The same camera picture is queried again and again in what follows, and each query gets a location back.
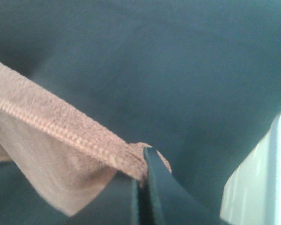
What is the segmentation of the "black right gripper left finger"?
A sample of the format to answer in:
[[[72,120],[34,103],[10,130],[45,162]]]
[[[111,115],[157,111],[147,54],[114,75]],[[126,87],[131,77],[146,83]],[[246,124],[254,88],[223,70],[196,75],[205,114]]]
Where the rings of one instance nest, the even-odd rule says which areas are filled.
[[[71,225],[139,225],[138,182],[116,173],[103,191],[70,218]]]

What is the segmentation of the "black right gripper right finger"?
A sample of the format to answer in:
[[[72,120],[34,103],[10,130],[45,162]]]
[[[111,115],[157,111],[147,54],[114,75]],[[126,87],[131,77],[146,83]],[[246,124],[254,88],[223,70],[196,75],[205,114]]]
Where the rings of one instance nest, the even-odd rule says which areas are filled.
[[[171,175],[154,148],[145,148],[148,165],[146,191],[154,225],[226,225]]]

